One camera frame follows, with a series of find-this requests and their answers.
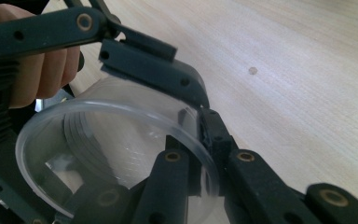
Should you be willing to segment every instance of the transparent container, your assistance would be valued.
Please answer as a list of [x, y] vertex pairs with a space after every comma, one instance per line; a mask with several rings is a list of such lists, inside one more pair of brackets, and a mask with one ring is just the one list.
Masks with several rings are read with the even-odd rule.
[[71, 218], [80, 189], [104, 183], [130, 189], [150, 175], [171, 135], [202, 164], [201, 195], [189, 197], [188, 223], [201, 223], [218, 194], [213, 161], [198, 141], [198, 111], [159, 91], [107, 77], [35, 115], [22, 129], [16, 156], [34, 192]]

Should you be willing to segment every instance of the wood grain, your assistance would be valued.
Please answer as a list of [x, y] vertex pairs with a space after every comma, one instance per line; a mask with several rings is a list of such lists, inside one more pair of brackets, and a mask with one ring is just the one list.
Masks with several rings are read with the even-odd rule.
[[[123, 24], [179, 49], [239, 146], [287, 185], [328, 182], [358, 197], [358, 1], [106, 2]], [[83, 52], [76, 92], [100, 77], [98, 46]], [[227, 223], [219, 211], [206, 223]]]

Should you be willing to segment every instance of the metal screw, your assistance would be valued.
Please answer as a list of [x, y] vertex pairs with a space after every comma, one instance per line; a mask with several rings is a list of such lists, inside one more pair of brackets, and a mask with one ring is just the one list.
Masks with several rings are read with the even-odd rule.
[[255, 160], [255, 156], [250, 154], [249, 152], [238, 153], [237, 158], [242, 161], [254, 161]]
[[166, 161], [179, 161], [180, 160], [180, 154], [177, 152], [170, 152], [165, 155]]
[[346, 207], [350, 202], [342, 194], [331, 189], [321, 189], [319, 191], [321, 197], [327, 202], [337, 207]]
[[77, 17], [76, 24], [81, 31], [89, 31], [92, 28], [92, 17], [89, 14], [82, 13]]

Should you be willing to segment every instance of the wooden table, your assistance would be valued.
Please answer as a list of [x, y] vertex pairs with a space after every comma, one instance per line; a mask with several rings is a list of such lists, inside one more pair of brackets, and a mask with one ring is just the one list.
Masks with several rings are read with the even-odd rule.
[[[358, 0], [105, 2], [179, 49], [238, 145], [288, 186], [327, 182], [358, 198]], [[83, 52], [76, 92], [100, 77], [98, 45]], [[216, 210], [206, 223], [227, 223]]]

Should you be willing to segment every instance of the finger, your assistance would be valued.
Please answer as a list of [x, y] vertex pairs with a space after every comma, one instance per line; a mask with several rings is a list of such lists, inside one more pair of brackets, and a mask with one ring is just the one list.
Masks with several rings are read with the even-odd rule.
[[34, 100], [40, 82], [44, 57], [44, 54], [39, 54], [19, 59], [20, 72], [12, 87], [10, 108], [27, 106]]
[[66, 49], [55, 50], [45, 54], [37, 98], [46, 99], [52, 97], [60, 89], [66, 56]]
[[67, 49], [66, 65], [63, 69], [61, 87], [65, 86], [75, 78], [79, 64], [79, 57], [80, 47], [72, 47]]
[[0, 4], [0, 22], [13, 21], [19, 18], [30, 16], [33, 16], [33, 14], [22, 8], [14, 7], [7, 4]]

